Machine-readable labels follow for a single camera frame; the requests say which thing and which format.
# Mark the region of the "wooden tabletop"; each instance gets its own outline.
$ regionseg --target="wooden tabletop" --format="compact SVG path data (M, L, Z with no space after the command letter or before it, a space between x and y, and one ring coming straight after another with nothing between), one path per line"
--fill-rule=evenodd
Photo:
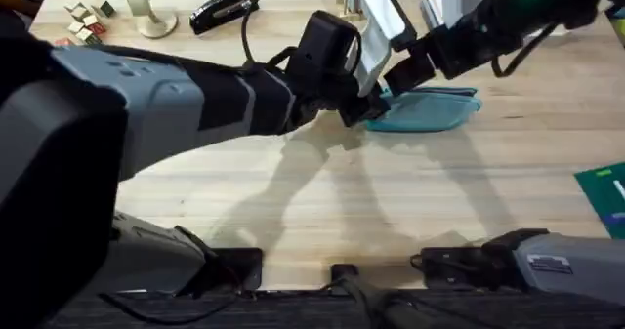
M68 36L68 2L45 0L31 31ZM211 62L244 61L240 21L196 37L189 14L206 0L152 0L180 26L162 40L134 29L124 0L107 44ZM399 0L420 34L420 0ZM334 0L263 0L250 20L257 60L297 45L310 14ZM394 56L394 62L404 55ZM385 286L414 286L408 257L520 227L606 237L573 173L625 158L625 51L605 17L547 40L509 79L489 66L431 85L479 89L467 125L433 134L345 129L335 113L284 137L244 138L165 160L121 185L117 207L160 226L182 225L211 246L266 252L266 288L314 288L329 266L354 263Z

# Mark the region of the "stapler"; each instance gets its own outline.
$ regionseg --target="stapler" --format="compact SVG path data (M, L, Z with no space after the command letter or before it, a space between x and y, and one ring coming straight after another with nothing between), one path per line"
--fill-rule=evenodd
M259 9L252 4L253 0L210 0L191 14L189 24L195 35L199 35L229 21L245 16Z

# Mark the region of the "black cable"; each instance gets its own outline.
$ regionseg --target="black cable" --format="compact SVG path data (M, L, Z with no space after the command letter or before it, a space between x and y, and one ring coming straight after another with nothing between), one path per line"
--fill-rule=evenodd
M240 298L241 294L243 293L243 283L241 282L241 280L239 279L238 275L236 274L236 272L228 265L226 264L222 264L224 270L232 277L232 280L234 280L234 283L236 284L236 291L235 291L235 295L228 301L224 302L223 304L212 308L211 310L207 311L206 313L200 314L198 316L195 317L191 317L191 318L185 318L185 319L178 319L178 320L167 320L167 319L161 319L161 318L156 318L156 317L151 317L142 313L137 312L136 310L130 308L129 306L127 306L126 304L116 300L114 297L110 296L109 294L100 294L98 295L98 297L103 300L104 302L106 302L107 304L121 310L123 313L141 321L144 323L148 323L148 324L157 324L157 325L165 325L165 326L177 326L177 325L187 325L187 324L191 324L191 323L195 323L198 322L200 320L206 319L214 314L217 314L219 312L221 312L222 310L229 308L230 306L234 305ZM167 293L159 293L159 294L163 294L165 296L171 296L171 294L167 294Z
M495 76L498 78L502 78L512 75L515 70L517 70L517 67L523 62L523 60L525 60L525 58L536 48L536 46L538 46L544 39L546 39L547 36L554 32L557 26L557 23L551 23L547 25L547 27L545 27L536 38L531 40L525 47L522 48L522 50L519 51L519 53L512 59L510 64L508 64L506 70L501 70L501 66L499 65L499 57L492 60L490 65L492 67L492 72L495 74Z
M167 320L167 319L160 319L160 318L150 317L145 314L141 314L135 311L134 309L131 309L127 305L123 304L122 302L116 300L109 294L100 294L98 297L102 299L104 302L106 302L107 304L121 310L125 314L141 322L148 323L148 324L165 325L165 326L188 325L191 323L198 322L200 320L210 317L211 315L217 314L226 308L229 308L230 306L234 305L238 301L238 297L235 296L232 299L226 301L225 303L217 306L216 308L212 308L208 312L200 314L198 316L186 318L186 319Z
M247 9L245 16L243 17L243 24L241 26L241 41L243 42L243 51L245 52L245 58L249 63L255 64L254 56L252 56L252 52L250 51L250 45L247 41L247 22L250 20L250 16L252 12L258 7L258 3L260 0L252 0L251 6Z

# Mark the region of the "teal cloth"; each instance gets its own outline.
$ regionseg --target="teal cloth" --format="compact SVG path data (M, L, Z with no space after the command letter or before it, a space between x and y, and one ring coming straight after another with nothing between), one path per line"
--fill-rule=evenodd
M423 87L393 97L382 95L391 108L377 120L367 121L370 131L432 132L462 125L481 108L474 88Z

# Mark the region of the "green book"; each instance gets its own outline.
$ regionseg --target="green book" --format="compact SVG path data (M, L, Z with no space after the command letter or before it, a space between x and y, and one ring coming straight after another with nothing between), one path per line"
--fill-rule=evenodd
M625 163L575 174L607 231L625 239Z

